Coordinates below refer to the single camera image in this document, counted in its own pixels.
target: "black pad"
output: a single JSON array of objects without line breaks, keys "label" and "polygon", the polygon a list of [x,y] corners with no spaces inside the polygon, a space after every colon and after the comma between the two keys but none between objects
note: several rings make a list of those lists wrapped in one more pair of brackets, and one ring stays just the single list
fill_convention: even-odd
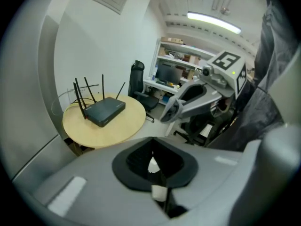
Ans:
[{"label": "black pad", "polygon": [[[152,157],[160,167],[159,180],[148,172]],[[168,188],[186,186],[196,175],[198,163],[190,154],[158,138],[149,137],[117,154],[112,169],[126,187],[150,192],[151,185]]]}]

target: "table leg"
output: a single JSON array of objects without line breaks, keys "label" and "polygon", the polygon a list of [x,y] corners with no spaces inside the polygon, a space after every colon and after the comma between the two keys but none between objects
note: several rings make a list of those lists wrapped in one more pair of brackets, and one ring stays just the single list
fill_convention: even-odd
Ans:
[{"label": "table leg", "polygon": [[165,133],[166,137],[170,134],[170,131],[174,127],[174,124],[175,124],[175,121],[169,124],[169,126],[168,126],[168,128],[166,130],[166,133]]}]

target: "desk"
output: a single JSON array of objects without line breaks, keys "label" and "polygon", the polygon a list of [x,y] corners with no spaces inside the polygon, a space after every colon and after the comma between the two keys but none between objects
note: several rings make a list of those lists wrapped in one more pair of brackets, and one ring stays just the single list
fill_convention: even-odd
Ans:
[{"label": "desk", "polygon": [[[106,94],[115,98],[117,94]],[[100,94],[94,95],[102,100]],[[145,109],[137,100],[119,95],[118,100],[126,103],[126,108],[105,127],[99,127],[84,120],[79,106],[70,107],[63,115],[63,127],[67,135],[76,143],[95,149],[121,143],[133,136],[145,121]]]},{"label": "desk", "polygon": [[176,93],[178,93],[178,89],[176,86],[174,86],[173,88],[165,86],[165,85],[160,85],[158,83],[156,83],[155,81],[152,80],[143,80],[143,83],[148,85],[148,86],[152,86],[155,87],[157,89],[161,89],[163,91],[169,92],[173,95],[175,95]]}]

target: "floor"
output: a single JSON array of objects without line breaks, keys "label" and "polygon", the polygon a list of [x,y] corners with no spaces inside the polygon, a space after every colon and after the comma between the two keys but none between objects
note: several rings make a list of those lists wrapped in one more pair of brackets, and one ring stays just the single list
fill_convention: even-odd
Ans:
[{"label": "floor", "polygon": [[[161,114],[163,113],[165,106],[158,104],[155,109],[153,109],[149,114],[155,118],[155,122],[152,123],[149,120],[145,120],[143,126],[141,129],[133,135],[130,139],[128,140],[134,140],[134,139],[139,139],[143,137],[165,137],[165,132],[169,126],[169,124],[163,124],[159,121]],[[169,136],[167,138],[171,140],[176,140],[178,142],[186,142],[184,138],[182,138],[179,135],[174,136],[173,132],[175,130],[182,131],[179,127],[179,123],[175,123],[173,129],[171,130]]]}]

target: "router antenna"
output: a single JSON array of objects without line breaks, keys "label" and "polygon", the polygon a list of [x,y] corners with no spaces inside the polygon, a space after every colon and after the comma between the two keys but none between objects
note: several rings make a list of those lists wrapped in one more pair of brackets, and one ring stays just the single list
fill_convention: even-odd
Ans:
[{"label": "router antenna", "polygon": [[[102,83],[103,83],[103,76],[102,76]],[[104,88],[103,88],[103,100],[104,100]]]},{"label": "router antenna", "polygon": [[85,77],[84,77],[84,79],[85,79],[86,85],[87,85],[87,87],[88,87],[88,90],[89,90],[89,92],[90,92],[90,95],[92,96],[92,99],[93,99],[94,103],[96,103],[96,100],[94,99],[94,97],[93,97],[93,95],[92,95],[92,92],[91,92],[91,90],[90,90],[90,87],[89,87],[89,85],[88,85],[87,79],[86,79]]},{"label": "router antenna", "polygon": [[81,101],[83,102],[84,107],[86,108],[87,106],[86,106],[86,104],[85,104],[85,101],[84,101],[84,99],[83,99],[83,96],[81,96],[79,84],[77,83],[77,79],[76,79],[76,78],[75,78],[75,83],[76,83],[77,89],[79,90],[79,96],[80,96],[80,98],[81,98]]},{"label": "router antenna", "polygon": [[85,112],[84,112],[83,107],[82,107],[82,105],[81,105],[81,103],[80,103],[80,100],[79,100],[79,94],[78,94],[78,92],[77,92],[76,84],[73,83],[73,86],[74,86],[74,91],[75,91],[75,95],[76,95],[76,98],[77,98],[77,102],[78,102],[78,104],[79,104],[80,111],[81,111],[81,113],[83,114],[84,119],[86,119]]},{"label": "router antenna", "polygon": [[121,89],[120,89],[120,91],[119,91],[118,95],[116,96],[116,99],[118,98],[119,94],[121,93],[121,91],[122,91],[122,88],[123,88],[124,84],[125,84],[125,82],[124,82],[124,83],[123,83],[123,85],[121,86]]}]

